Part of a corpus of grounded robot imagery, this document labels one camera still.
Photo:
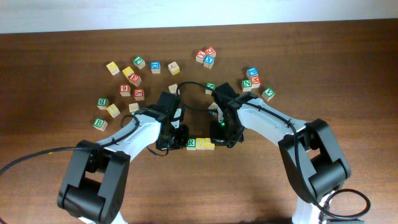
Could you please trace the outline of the green R block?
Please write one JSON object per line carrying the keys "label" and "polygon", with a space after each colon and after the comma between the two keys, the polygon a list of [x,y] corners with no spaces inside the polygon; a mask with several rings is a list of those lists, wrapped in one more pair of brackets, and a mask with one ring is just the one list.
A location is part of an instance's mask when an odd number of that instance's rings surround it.
{"label": "green R block", "polygon": [[195,138],[188,139],[186,149],[191,150],[191,151],[194,151],[196,149],[196,139]]}

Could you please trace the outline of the yellow S block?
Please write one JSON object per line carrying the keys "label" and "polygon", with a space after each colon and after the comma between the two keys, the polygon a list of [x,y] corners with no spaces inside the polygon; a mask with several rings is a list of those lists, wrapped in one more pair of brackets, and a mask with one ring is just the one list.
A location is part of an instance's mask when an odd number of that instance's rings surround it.
{"label": "yellow S block", "polygon": [[196,150],[205,150],[206,149],[206,139],[205,138],[196,138],[195,147],[196,147]]}

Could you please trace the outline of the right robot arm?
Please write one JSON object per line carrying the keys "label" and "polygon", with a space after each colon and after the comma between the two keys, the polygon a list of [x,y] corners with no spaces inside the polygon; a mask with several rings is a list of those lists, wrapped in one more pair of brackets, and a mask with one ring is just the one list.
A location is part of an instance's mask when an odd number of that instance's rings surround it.
{"label": "right robot arm", "polygon": [[306,122],[277,111],[252,93],[237,94],[224,83],[211,94],[218,105],[219,121],[211,124],[211,141],[231,148],[243,141],[245,129],[264,136],[280,149],[297,206],[290,223],[362,223],[361,216],[330,212],[333,197],[345,192],[351,169],[335,135],[322,119]]}

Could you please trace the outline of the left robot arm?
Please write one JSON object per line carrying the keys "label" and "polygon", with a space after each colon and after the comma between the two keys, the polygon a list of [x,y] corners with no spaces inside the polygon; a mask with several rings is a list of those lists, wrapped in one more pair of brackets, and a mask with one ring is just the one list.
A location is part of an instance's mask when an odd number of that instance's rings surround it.
{"label": "left robot arm", "polygon": [[165,156],[181,149],[189,129],[179,125],[184,111],[178,96],[162,92],[158,102],[131,115],[131,121],[96,143],[83,140],[72,154],[57,205],[84,223],[124,223],[123,203],[130,162],[147,146]]}

